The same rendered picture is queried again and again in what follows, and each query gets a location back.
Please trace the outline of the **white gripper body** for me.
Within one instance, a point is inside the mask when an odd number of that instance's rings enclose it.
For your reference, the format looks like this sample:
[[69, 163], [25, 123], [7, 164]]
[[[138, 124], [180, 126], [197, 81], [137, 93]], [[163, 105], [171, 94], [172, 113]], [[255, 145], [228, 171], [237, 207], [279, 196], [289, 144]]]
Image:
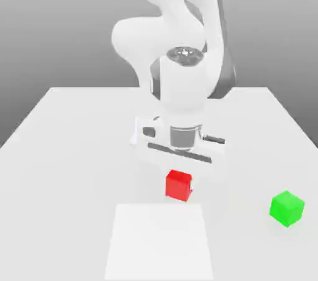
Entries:
[[149, 142], [135, 146], [137, 157], [162, 169], [174, 169], [185, 173], [214, 173], [225, 171], [225, 149], [222, 144], [196, 144], [189, 151], [177, 151]]

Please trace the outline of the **small red cube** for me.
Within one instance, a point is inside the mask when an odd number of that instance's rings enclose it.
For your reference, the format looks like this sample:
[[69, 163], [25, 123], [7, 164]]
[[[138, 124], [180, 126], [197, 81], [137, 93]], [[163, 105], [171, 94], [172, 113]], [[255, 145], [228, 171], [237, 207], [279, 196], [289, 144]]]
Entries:
[[192, 192], [192, 175], [177, 170], [170, 170], [165, 180], [165, 195], [187, 202]]

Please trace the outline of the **small green cube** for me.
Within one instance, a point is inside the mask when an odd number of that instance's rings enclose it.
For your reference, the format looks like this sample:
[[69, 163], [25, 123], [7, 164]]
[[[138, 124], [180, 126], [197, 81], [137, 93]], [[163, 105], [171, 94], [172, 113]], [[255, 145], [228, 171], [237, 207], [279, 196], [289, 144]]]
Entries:
[[285, 190], [271, 200], [269, 215], [284, 227], [290, 227], [302, 218], [305, 202]]

